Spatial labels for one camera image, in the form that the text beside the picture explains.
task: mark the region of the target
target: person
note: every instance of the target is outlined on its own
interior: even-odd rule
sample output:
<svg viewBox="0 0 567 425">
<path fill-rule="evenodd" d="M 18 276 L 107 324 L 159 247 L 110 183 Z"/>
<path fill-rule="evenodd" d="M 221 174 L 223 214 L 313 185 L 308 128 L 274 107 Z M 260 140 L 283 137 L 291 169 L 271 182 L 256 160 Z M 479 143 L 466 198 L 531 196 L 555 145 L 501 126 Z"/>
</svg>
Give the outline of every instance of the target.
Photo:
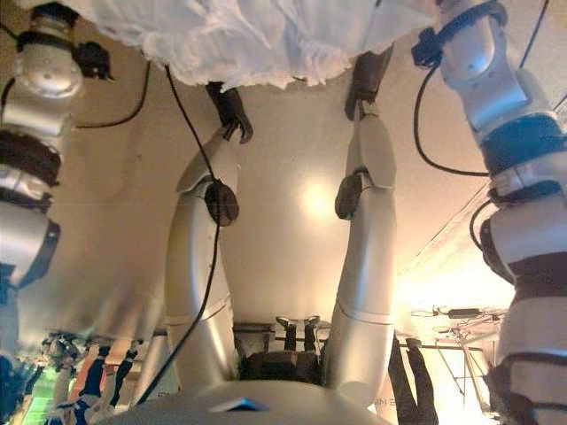
<svg viewBox="0 0 567 425">
<path fill-rule="evenodd" d="M 137 355 L 137 347 L 142 341 L 132 341 L 125 359 L 120 363 L 116 374 L 107 368 L 107 381 L 103 392 L 100 391 L 105 369 L 105 360 L 111 349 L 111 342 L 104 338 L 97 340 L 98 354 L 87 373 L 84 388 L 75 401 L 64 401 L 48 413 L 45 425 L 86 425 L 103 420 L 113 415 L 120 398 L 120 388 L 124 378 L 132 368 Z"/>
<path fill-rule="evenodd" d="M 285 329 L 285 342 L 283 343 L 283 349 L 295 352 L 297 350 L 297 323 L 283 316 L 276 317 L 276 321 Z M 320 317 L 315 315 L 310 316 L 303 321 L 305 324 L 305 339 L 303 347 L 306 352 L 316 351 L 315 328 L 319 321 Z"/>
<path fill-rule="evenodd" d="M 433 384 L 425 366 L 425 360 L 419 351 L 421 341 L 407 338 L 408 359 L 416 380 L 417 402 L 411 393 L 408 376 L 401 357 L 400 341 L 394 335 L 392 353 L 388 365 L 388 375 L 392 382 L 393 396 L 396 400 L 396 411 L 399 425 L 438 425 L 439 419 L 435 411 Z"/>
</svg>

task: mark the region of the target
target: shoe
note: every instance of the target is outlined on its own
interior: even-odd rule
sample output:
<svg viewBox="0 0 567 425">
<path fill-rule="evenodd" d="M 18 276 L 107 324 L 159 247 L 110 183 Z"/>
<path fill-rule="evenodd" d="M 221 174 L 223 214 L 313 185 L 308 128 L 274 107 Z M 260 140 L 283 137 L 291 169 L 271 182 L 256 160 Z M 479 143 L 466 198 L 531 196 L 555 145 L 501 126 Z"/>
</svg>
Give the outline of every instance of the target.
<svg viewBox="0 0 567 425">
<path fill-rule="evenodd" d="M 377 55 L 371 51 L 360 55 L 354 64 L 353 80 L 345 102 L 345 114 L 354 120 L 354 110 L 359 100 L 371 104 L 376 100 L 380 82 L 392 57 L 393 45 Z"/>
<path fill-rule="evenodd" d="M 421 348 L 422 342 L 417 338 L 406 338 L 406 345 L 409 350 Z"/>
<path fill-rule="evenodd" d="M 105 336 L 90 336 L 85 344 L 89 349 L 91 345 L 98 345 L 98 347 L 112 347 L 114 341 Z"/>
<path fill-rule="evenodd" d="M 287 317 L 283 317 L 283 316 L 277 316 L 276 321 L 280 325 L 282 325 L 285 330 L 287 330 L 287 328 L 290 327 L 290 325 L 292 324 L 292 321 L 290 319 L 288 319 Z"/>
<path fill-rule="evenodd" d="M 138 352 L 138 347 L 144 343 L 143 339 L 135 339 L 130 343 L 129 352 Z"/>
<path fill-rule="evenodd" d="M 305 326 L 310 326 L 311 328 L 314 328 L 315 326 L 317 326 L 319 321 L 321 321 L 321 317 L 313 315 L 307 317 L 303 322 L 305 323 Z"/>
</svg>

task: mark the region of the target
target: black bracket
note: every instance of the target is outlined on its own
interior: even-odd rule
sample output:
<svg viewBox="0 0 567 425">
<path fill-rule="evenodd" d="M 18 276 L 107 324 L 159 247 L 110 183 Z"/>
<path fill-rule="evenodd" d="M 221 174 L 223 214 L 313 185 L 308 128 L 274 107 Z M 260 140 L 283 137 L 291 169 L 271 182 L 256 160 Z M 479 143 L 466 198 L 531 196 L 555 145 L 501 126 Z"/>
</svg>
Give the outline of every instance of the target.
<svg viewBox="0 0 567 425">
<path fill-rule="evenodd" d="M 206 92 L 219 113 L 221 124 L 226 128 L 223 137 L 229 140 L 237 128 L 240 128 L 240 143 L 247 143 L 252 139 L 254 130 L 242 103 L 242 98 L 237 89 L 228 89 L 221 93 L 222 82 L 210 81 L 206 85 Z"/>
<path fill-rule="evenodd" d="M 468 25 L 474 25 L 479 19 L 485 16 L 495 18 L 501 27 L 504 27 L 508 22 L 506 9 L 498 3 L 498 0 L 489 0 L 488 2 L 473 6 L 453 18 L 453 20 L 441 28 L 438 34 L 435 34 L 435 30 L 432 27 L 425 28 L 425 30 L 419 34 L 419 43 L 411 49 L 414 64 L 421 68 L 432 68 L 438 65 L 443 57 L 443 46 L 461 29 Z"/>
</svg>

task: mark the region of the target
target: black strap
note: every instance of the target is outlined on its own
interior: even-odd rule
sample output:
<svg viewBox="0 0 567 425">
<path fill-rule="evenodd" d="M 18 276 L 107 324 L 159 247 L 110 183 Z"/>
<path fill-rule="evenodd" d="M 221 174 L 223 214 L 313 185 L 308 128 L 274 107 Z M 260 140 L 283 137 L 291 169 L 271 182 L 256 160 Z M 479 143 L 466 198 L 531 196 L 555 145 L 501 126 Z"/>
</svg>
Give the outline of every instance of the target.
<svg viewBox="0 0 567 425">
<path fill-rule="evenodd" d="M 414 63 L 422 68 L 432 68 L 441 61 L 443 56 L 442 47 L 450 41 L 455 34 L 468 25 L 474 25 L 479 19 L 485 16 L 495 18 L 501 27 L 504 27 L 508 22 L 506 9 L 498 3 L 498 0 L 489 0 L 488 2 L 473 6 L 453 18 L 436 35 L 432 27 L 425 28 L 419 35 L 419 43 L 411 50 Z"/>
<path fill-rule="evenodd" d="M 42 44 L 44 46 L 59 47 L 70 51 L 75 56 L 75 47 L 71 42 L 55 35 L 38 33 L 36 31 L 26 31 L 18 36 L 18 53 L 24 50 L 26 44 Z"/>
</svg>

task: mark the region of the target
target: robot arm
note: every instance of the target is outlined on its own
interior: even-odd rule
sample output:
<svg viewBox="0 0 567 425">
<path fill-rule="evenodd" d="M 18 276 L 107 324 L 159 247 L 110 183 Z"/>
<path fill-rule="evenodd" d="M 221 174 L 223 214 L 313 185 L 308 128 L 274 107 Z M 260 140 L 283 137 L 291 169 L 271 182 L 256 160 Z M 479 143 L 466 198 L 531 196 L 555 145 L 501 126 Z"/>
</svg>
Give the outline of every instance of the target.
<svg viewBox="0 0 567 425">
<path fill-rule="evenodd" d="M 444 27 L 420 35 L 414 59 L 422 66 L 442 57 L 444 80 L 461 97 L 499 207 L 481 228 L 485 261 L 516 288 L 487 383 L 506 423 L 560 423 L 567 415 L 567 136 L 536 80 L 509 60 L 503 8 L 439 3 Z"/>
<path fill-rule="evenodd" d="M 13 287 L 42 277 L 58 242 L 59 226 L 46 213 L 82 86 L 72 42 L 77 18 L 58 4 L 35 8 L 30 30 L 18 40 L 0 129 L 0 262 L 3 282 Z"/>
</svg>

